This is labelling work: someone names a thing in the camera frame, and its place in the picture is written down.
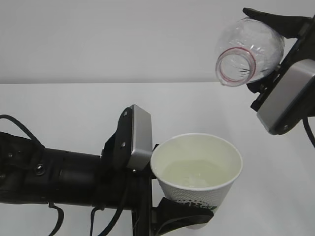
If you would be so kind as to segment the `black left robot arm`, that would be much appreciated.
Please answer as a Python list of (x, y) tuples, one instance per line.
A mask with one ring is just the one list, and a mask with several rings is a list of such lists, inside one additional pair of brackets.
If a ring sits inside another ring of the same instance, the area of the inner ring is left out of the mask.
[(160, 236), (212, 219), (211, 210), (195, 203), (179, 204), (163, 198), (154, 207), (150, 167), (141, 171), (127, 167), (131, 143), (131, 135), (114, 133), (98, 156), (49, 149), (35, 140), (1, 133), (0, 201), (47, 204), (56, 209), (58, 219), (52, 234), (63, 223), (61, 204), (89, 206), (92, 213), (114, 208), (103, 236), (110, 233), (125, 209), (132, 212), (135, 236)]

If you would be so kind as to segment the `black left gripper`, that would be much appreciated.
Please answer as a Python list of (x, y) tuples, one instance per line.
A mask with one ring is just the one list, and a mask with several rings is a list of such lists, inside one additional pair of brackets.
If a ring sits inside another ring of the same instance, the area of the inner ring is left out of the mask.
[(107, 208), (115, 209), (115, 213), (99, 235), (110, 234), (123, 210), (131, 211), (134, 236), (161, 236), (182, 227), (208, 223), (213, 218), (214, 213), (207, 208), (167, 198), (152, 207), (152, 179), (155, 176), (150, 159), (145, 158), (145, 166), (140, 170), (128, 167), (134, 158), (132, 144), (132, 137), (119, 140), (112, 136), (102, 149), (95, 172), (92, 214)]

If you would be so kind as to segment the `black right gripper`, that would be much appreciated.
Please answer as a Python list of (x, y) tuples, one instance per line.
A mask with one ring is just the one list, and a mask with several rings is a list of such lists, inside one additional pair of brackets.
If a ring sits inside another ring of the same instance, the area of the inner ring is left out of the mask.
[(268, 76), (247, 84), (252, 93), (259, 93), (257, 99), (251, 104), (251, 108), (257, 111), (294, 63), (315, 58), (315, 18), (275, 15), (246, 7), (242, 9), (242, 12), (249, 18), (268, 25), (285, 38), (297, 39), (281, 64), (276, 66)]

